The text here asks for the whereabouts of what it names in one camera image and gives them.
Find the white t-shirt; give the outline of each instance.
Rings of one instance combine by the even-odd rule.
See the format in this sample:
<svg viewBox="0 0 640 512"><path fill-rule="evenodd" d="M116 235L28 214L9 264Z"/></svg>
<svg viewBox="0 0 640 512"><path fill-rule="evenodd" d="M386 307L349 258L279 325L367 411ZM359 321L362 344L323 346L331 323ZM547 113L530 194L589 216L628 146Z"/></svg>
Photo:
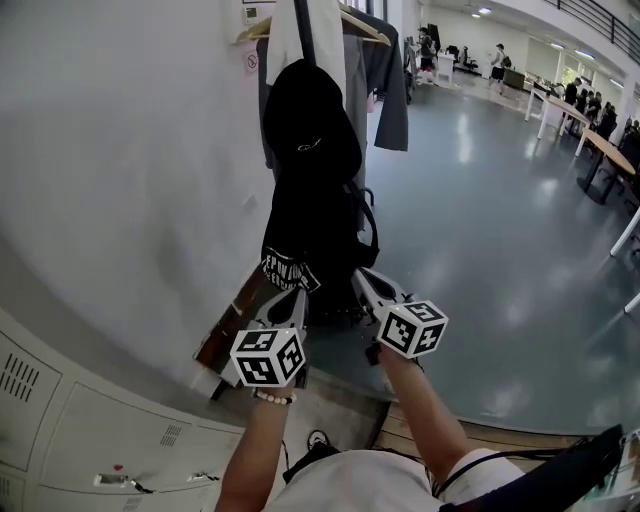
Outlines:
<svg viewBox="0 0 640 512"><path fill-rule="evenodd" d="M493 67L499 68L500 66L502 66L502 61L504 60L504 52L502 50L498 50L498 53L496 53L496 58L493 60L496 61Z"/></svg>
<svg viewBox="0 0 640 512"><path fill-rule="evenodd" d="M463 457L455 473L491 450ZM470 469L444 492L444 503L465 503L519 478L523 473L506 459L493 459ZM332 455L297 473L266 512L437 512L443 502L431 495L421 464L380 451Z"/></svg>

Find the ceiling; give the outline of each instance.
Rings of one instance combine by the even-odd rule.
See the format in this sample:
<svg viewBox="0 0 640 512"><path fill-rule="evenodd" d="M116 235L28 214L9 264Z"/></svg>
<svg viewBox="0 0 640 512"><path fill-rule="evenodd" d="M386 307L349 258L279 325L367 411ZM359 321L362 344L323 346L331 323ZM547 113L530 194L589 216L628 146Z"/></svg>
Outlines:
<svg viewBox="0 0 640 512"><path fill-rule="evenodd" d="M486 15L488 19L526 32L531 37L540 41L559 43L570 51L572 57L581 61L585 66L595 69L598 73L602 73L618 81L623 81L625 74L613 62L600 55L593 48L581 43L570 34L516 9L506 7L502 4L496 4L491 0L432 0L431 5L462 12L469 16L474 12L478 12L480 7L488 7L491 9L491 14ZM596 60L584 59L573 52L573 50L586 51L593 55Z"/></svg>

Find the coat hanger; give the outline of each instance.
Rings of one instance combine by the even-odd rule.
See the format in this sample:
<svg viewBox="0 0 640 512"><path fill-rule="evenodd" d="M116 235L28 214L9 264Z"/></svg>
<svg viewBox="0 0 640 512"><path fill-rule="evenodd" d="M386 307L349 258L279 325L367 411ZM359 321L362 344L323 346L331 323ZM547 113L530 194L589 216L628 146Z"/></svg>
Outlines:
<svg viewBox="0 0 640 512"><path fill-rule="evenodd" d="M356 28L359 28L364 33L372 36L371 38L365 37L363 41L368 41L371 43L383 43L387 46L391 46L391 41L389 38L378 32L375 28L367 25L364 21L360 21L355 16L349 14L350 8L346 5L339 3L340 5L340 17L346 21L347 23L353 25ZM269 37L269 30L271 29L271 17L262 20L259 23L256 23L252 27L248 28L244 32L241 32L237 39L236 44L242 43L243 41L250 41L252 39L266 39Z"/></svg>

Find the black strap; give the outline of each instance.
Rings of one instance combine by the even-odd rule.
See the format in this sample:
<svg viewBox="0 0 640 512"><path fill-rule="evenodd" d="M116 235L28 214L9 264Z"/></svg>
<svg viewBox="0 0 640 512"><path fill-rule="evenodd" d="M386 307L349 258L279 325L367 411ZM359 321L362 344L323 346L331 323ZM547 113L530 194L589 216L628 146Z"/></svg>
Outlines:
<svg viewBox="0 0 640 512"><path fill-rule="evenodd" d="M520 450L520 451L511 451L511 452L500 452L500 453L492 453L491 455L487 455L478 460L474 460L470 462L463 468L460 468L453 475L451 475L447 480L433 492L433 497L438 498L444 491L446 491L453 482L455 482L458 478L464 475L467 471L472 468L475 468L478 464L482 464L488 460L493 459L501 459L502 457L522 457L524 459L533 459L533 460L548 460L550 457L555 457L556 455L566 451L568 448L550 448L546 450Z"/></svg>
<svg viewBox="0 0 640 512"><path fill-rule="evenodd" d="M347 187L349 188L349 192L351 192L351 195L357 201L358 206L363 211L364 216L367 218L367 222L369 222L369 225L371 226L371 246L367 247L362 244L361 248L363 250L361 250L360 254L361 261L358 262L359 267L371 268L375 263L376 258L378 257L378 253L380 252L380 248L378 246L378 227L376 226L376 220L373 217L371 208L369 208L369 205L367 204L362 191L358 189L356 184L352 180L349 180L347 181Z"/></svg>

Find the railing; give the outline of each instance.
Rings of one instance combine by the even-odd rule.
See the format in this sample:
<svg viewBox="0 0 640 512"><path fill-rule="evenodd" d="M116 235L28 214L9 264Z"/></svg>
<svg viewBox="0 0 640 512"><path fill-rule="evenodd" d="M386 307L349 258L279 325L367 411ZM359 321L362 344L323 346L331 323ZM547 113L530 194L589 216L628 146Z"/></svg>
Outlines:
<svg viewBox="0 0 640 512"><path fill-rule="evenodd" d="M640 65L640 37L594 0L544 0L589 25Z"/></svg>

